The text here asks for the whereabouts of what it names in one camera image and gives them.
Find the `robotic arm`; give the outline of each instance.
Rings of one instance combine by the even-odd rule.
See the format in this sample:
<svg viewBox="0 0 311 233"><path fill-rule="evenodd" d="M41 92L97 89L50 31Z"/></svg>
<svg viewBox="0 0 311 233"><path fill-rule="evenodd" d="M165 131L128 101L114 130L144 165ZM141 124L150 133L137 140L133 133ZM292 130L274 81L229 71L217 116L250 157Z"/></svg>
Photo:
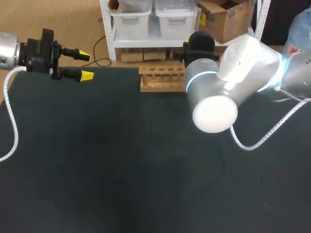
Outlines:
<svg viewBox="0 0 311 233"><path fill-rule="evenodd" d="M53 79L62 77L85 81L93 78L93 73L58 67L61 55L75 60L90 61L91 56L79 49L70 50L54 41L54 31L42 30L39 40L18 41L15 34L0 32L0 69L12 70L15 66L26 67L28 72L50 73Z"/></svg>
<svg viewBox="0 0 311 233"><path fill-rule="evenodd" d="M285 56L251 36L240 36L225 50L220 67L211 59L198 59L187 67L186 92L194 124L206 133L230 128L237 139L232 125L237 119L238 107L256 92L274 100L293 98L301 107L311 98L310 63L311 52Z"/></svg>

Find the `plastic container lid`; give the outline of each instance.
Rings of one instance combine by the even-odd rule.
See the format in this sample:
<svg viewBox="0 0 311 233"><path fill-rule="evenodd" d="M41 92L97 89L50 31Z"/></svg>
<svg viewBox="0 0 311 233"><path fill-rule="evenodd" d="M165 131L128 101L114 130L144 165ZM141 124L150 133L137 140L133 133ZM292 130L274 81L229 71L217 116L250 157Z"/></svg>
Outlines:
<svg viewBox="0 0 311 233"><path fill-rule="evenodd" d="M155 0L155 14L158 17L194 16L192 0Z"/></svg>
<svg viewBox="0 0 311 233"><path fill-rule="evenodd" d="M137 13L115 13L110 11L111 16L148 16L152 11L152 1L151 0L122 0L122 2L130 4L134 7L141 9L141 12Z"/></svg>

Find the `dark green tabletop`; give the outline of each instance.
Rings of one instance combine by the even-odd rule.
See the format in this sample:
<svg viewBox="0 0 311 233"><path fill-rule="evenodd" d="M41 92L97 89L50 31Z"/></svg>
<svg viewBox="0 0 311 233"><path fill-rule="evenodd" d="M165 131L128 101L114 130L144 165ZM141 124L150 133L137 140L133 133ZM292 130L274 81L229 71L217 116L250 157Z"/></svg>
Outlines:
<svg viewBox="0 0 311 233"><path fill-rule="evenodd" d="M139 92L135 68L91 82L20 73L9 90L19 130L0 163L2 233L309 233L311 105L263 146L207 134L185 94ZM254 95L239 109L256 143L296 103ZM0 156L13 143L0 106Z"/></svg>

